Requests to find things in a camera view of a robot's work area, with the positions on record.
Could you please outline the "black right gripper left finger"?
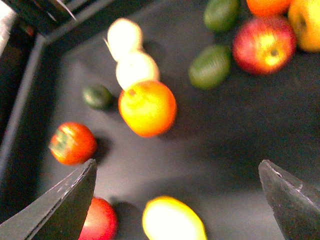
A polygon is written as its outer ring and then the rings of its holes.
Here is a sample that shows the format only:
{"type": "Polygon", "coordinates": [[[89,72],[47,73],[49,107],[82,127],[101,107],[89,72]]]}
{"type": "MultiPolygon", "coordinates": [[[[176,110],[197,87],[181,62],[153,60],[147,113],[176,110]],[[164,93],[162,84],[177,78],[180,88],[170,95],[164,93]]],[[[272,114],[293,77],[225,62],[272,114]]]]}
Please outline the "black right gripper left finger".
{"type": "Polygon", "coordinates": [[[89,159],[0,225],[2,240],[77,240],[91,205],[97,163],[89,159]]]}

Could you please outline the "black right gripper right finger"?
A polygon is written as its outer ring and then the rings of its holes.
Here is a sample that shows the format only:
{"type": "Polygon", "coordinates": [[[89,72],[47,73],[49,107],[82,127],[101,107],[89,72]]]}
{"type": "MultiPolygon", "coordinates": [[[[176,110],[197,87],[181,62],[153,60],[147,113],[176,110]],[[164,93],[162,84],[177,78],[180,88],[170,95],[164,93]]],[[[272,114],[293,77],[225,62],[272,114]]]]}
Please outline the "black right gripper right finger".
{"type": "Polygon", "coordinates": [[[270,160],[258,166],[266,200],[286,240],[320,238],[320,191],[270,160]]]}

